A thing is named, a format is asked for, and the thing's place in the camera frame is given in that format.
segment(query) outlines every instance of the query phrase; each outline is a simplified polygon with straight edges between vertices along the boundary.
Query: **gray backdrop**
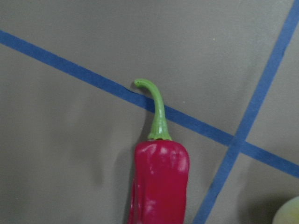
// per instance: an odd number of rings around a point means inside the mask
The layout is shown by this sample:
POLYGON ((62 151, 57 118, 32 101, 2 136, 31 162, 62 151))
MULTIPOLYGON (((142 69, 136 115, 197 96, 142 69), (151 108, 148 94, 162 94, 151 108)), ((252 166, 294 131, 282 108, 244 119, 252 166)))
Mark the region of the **gray backdrop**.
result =
MULTIPOLYGON (((4 0, 0 29, 234 135, 292 0, 4 0)), ((299 165, 297 28, 247 142, 299 165)), ((125 224, 152 114, 0 45, 0 223, 125 224)), ((227 147, 169 121, 191 224, 227 147)), ((270 224, 299 179, 240 154, 207 224, 270 224)))

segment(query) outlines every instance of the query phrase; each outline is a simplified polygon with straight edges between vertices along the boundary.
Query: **curved stem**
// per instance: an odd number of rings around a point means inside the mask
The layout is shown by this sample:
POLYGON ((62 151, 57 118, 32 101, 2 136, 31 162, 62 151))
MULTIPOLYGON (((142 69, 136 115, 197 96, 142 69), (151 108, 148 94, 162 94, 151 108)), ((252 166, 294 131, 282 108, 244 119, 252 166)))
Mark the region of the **curved stem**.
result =
POLYGON ((151 81, 147 79, 136 79, 134 84, 138 87, 144 87, 148 89, 153 96, 155 103, 155 116, 151 126, 148 139, 163 139, 171 140, 171 137, 168 133, 167 122, 165 118, 164 103, 160 94, 159 89, 151 81))

